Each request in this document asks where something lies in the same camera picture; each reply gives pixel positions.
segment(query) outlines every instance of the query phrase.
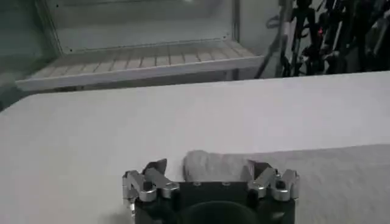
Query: white tablecloth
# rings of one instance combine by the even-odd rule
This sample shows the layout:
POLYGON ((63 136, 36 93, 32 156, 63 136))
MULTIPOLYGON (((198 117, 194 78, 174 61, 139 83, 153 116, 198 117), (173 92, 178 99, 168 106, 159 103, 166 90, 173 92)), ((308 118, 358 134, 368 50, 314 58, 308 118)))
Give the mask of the white tablecloth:
POLYGON ((390 73, 30 96, 0 113, 0 223, 114 223, 121 175, 186 152, 390 143, 390 73))

